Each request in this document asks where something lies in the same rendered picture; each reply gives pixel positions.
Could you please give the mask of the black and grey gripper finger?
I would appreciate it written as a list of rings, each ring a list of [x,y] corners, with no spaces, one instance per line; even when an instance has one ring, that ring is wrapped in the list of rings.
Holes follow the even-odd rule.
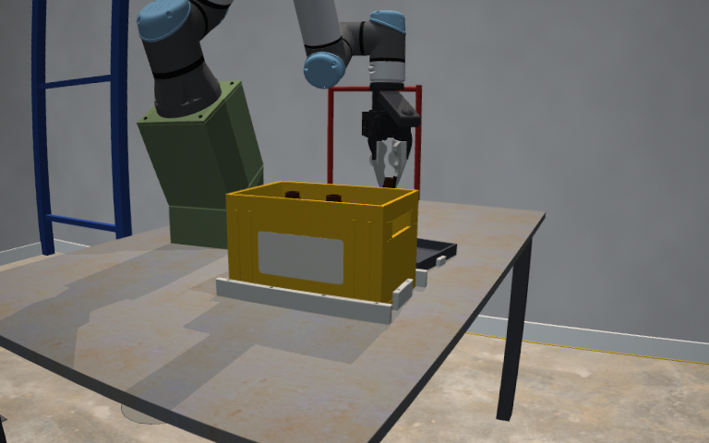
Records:
[[[384,169],[386,167],[384,163],[384,156],[387,152],[387,146],[382,142],[381,135],[377,131],[377,126],[371,126],[367,141],[372,153],[369,157],[369,162],[374,167],[379,187],[383,187],[386,180],[384,174]]]
[[[400,140],[393,140],[391,144],[391,153],[389,154],[389,164],[395,169],[394,178],[394,188],[400,182],[401,176],[403,174],[404,166],[409,158],[413,143],[411,127],[408,127],[407,133],[400,137]]]

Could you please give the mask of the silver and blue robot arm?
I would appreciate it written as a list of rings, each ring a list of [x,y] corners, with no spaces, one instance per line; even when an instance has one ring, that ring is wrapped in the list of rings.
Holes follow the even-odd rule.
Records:
[[[233,1],[156,0],[138,13],[159,116],[195,114],[220,98],[220,83],[205,62],[200,41],[223,21]],[[334,0],[294,0],[294,7],[306,50],[304,75],[312,86],[334,87],[353,55],[369,55],[370,81],[405,81],[402,13],[375,11],[369,21],[339,22]],[[380,91],[378,102],[398,127],[419,127],[421,116],[399,91]]]

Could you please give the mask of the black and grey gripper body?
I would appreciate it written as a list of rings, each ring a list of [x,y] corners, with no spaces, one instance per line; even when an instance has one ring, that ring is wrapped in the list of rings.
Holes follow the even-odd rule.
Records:
[[[372,90],[371,88],[382,88],[379,90]],[[377,126],[378,133],[382,136],[382,140],[387,140],[387,138],[394,138],[395,140],[400,140],[407,131],[408,127],[399,128],[384,108],[378,103],[379,91],[396,91],[396,89],[386,89],[386,88],[398,88],[399,90],[404,90],[404,83],[394,83],[394,82],[371,82],[369,85],[369,91],[372,91],[372,110],[369,112],[362,112],[362,136],[368,138],[371,126]],[[380,112],[380,113],[370,113],[370,112]],[[369,120],[367,120],[369,119]]]

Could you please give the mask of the yellow crate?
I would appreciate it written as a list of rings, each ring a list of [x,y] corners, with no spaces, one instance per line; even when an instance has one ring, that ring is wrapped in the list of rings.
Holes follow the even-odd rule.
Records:
[[[407,279],[414,289],[419,190],[280,181],[249,195],[230,235],[229,280],[385,304]]]

